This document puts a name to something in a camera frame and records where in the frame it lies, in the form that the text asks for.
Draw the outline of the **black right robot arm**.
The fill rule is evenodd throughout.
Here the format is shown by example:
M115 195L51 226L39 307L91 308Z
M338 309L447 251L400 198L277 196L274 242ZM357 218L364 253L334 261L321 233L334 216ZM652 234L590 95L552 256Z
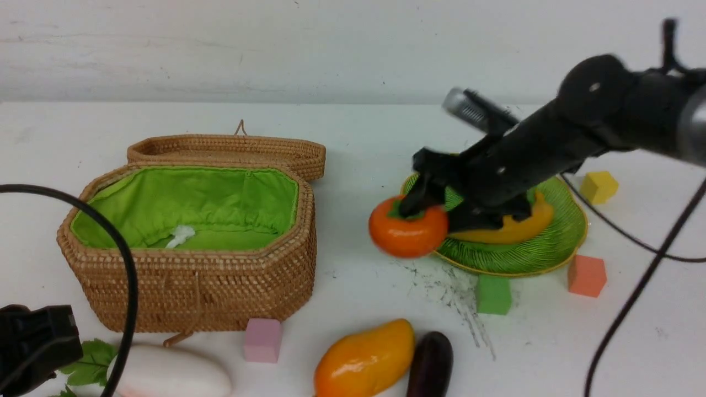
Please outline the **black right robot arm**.
M532 215L527 191L585 160L611 151L646 150L704 165L704 70L673 76L668 68L629 71L613 55L593 56L564 78L554 100L524 120L469 89L452 89L443 108L482 129L481 141L458 155L421 149L419 178L399 205L403 217L462 201L449 231L501 229L504 218Z

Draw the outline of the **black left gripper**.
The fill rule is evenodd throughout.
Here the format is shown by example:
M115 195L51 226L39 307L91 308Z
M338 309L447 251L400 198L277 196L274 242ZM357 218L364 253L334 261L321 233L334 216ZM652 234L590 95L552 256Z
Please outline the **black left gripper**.
M83 357L71 305L1 310L1 393L25 395Z

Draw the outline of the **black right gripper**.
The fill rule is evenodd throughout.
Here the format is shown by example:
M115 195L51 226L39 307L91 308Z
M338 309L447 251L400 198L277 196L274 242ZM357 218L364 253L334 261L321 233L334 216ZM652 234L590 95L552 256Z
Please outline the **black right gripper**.
M416 152L416 179L399 202L399 215L444 211L451 188L462 203L448 212L449 233L501 229L505 216L524 221L532 215L530 188L584 160L585 131L549 110L535 111L505 134L486 134L457 155L429 148Z

